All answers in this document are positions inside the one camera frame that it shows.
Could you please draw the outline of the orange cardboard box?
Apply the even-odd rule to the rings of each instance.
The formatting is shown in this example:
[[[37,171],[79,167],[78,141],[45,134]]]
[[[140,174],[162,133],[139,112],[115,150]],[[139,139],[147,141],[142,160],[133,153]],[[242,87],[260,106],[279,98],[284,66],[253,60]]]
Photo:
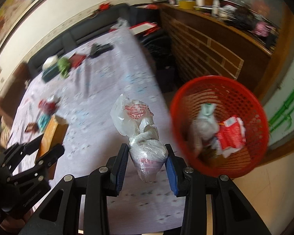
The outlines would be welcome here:
[[[52,115],[46,126],[40,143],[35,162],[38,163],[42,156],[50,152],[56,144],[62,144],[68,129],[68,122],[64,118]]]

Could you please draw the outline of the dark red snack packet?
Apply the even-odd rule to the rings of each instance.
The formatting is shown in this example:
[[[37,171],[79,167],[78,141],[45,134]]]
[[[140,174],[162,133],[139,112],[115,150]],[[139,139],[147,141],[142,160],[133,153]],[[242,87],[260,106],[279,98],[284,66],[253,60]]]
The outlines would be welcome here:
[[[37,123],[28,123],[25,129],[25,133],[36,133],[39,131],[39,127]]]

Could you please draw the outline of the teal tissue packet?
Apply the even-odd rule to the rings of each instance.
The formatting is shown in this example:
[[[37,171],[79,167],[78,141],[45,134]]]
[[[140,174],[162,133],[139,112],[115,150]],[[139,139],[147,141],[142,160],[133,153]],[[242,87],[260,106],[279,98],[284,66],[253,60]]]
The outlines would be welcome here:
[[[51,115],[50,114],[42,114],[38,121],[37,121],[37,126],[40,132],[44,132],[49,121],[51,119]]]

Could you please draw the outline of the white red printed plastic bag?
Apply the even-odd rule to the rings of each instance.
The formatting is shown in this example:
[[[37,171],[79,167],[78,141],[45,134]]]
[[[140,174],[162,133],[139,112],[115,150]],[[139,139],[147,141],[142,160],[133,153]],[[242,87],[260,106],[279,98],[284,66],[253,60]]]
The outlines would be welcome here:
[[[168,151],[160,141],[149,106],[121,94],[110,115],[119,134],[129,140],[130,156],[140,179],[154,182],[168,158]]]

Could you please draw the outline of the red wrapper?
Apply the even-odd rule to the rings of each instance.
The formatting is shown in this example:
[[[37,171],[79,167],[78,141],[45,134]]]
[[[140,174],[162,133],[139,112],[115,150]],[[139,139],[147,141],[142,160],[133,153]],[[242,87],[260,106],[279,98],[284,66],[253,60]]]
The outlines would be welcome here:
[[[58,96],[52,95],[46,99],[40,100],[38,107],[45,114],[52,115],[57,111],[59,101],[60,98]]]

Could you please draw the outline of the red torn cigarette pack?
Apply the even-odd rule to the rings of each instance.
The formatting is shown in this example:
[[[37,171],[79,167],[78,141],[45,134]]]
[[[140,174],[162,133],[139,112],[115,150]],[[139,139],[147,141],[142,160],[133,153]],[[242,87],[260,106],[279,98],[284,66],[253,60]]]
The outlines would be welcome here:
[[[245,146],[245,127],[240,117],[232,116],[223,121],[216,134],[216,154],[228,158],[231,154],[240,151]]]

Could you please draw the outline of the green tissue box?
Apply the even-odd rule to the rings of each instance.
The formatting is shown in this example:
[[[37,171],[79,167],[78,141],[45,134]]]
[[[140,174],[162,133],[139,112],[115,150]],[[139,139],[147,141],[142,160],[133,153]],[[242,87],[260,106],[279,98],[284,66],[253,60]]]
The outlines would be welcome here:
[[[58,56],[48,57],[42,66],[42,80],[47,83],[59,75]]]

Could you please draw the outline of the green cloth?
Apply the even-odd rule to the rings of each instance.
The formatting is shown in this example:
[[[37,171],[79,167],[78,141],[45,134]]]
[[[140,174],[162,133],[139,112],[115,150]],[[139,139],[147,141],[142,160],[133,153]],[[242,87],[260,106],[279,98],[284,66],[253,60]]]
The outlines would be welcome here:
[[[71,62],[69,61],[69,59],[62,57],[58,60],[57,65],[58,65],[58,70],[59,70],[60,75],[64,79],[68,78],[69,71],[71,68]]]

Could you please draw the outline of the red pouch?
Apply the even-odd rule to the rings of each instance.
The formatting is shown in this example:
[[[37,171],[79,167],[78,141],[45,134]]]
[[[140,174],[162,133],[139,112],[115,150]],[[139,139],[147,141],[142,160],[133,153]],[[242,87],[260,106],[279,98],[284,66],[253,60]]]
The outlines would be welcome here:
[[[86,59],[86,57],[87,57],[86,55],[73,54],[73,56],[68,59],[70,62],[71,68],[73,69],[78,68]]]

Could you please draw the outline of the bamboo painted glass panel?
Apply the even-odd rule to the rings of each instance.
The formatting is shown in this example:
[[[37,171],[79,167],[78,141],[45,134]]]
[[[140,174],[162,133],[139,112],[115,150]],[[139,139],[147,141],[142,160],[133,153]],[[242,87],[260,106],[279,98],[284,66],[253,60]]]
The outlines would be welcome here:
[[[269,124],[269,145],[294,136],[294,58],[264,110]]]

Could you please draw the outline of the red white gift box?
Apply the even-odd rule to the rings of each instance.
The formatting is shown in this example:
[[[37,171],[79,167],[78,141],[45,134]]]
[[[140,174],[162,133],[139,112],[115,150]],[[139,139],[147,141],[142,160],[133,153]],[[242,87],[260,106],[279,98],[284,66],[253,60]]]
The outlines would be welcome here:
[[[150,22],[143,22],[129,28],[130,32],[134,36],[138,36],[138,35],[146,36],[159,29],[160,27],[156,23],[150,23]]]

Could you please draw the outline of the white plastic bag on sofa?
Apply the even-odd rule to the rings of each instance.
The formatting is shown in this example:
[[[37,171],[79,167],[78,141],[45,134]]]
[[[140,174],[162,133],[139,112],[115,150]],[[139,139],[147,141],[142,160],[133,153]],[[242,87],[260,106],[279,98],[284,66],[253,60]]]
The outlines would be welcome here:
[[[129,27],[130,27],[130,23],[126,19],[118,18],[117,22],[110,27],[109,31],[112,32],[121,28],[129,28]]]

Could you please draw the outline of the black leather sofa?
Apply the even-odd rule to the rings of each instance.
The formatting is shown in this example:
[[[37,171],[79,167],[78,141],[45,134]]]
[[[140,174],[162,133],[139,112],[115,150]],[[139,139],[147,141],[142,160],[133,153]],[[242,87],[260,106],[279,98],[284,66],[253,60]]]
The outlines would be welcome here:
[[[81,20],[54,37],[29,59],[27,67],[31,78],[41,73],[42,65],[48,57],[54,55],[61,57],[95,37],[106,34],[119,18],[125,19],[133,26],[136,21],[134,7],[126,3],[113,5],[107,10]]]

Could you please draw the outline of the brown wooden cabinet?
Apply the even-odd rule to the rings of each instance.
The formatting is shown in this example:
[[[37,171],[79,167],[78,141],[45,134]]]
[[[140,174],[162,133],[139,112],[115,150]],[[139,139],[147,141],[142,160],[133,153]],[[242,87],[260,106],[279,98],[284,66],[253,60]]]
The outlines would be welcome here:
[[[267,102],[294,58],[294,14],[283,0],[180,0],[159,3],[186,80],[222,75],[245,85]]]

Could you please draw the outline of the yellow tape roll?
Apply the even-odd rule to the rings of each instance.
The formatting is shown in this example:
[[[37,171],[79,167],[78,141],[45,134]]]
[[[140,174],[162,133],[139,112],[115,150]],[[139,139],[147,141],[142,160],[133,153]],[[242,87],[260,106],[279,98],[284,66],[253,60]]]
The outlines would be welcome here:
[[[193,10],[195,6],[196,6],[196,1],[190,1],[190,0],[179,1],[179,8],[183,10]]]

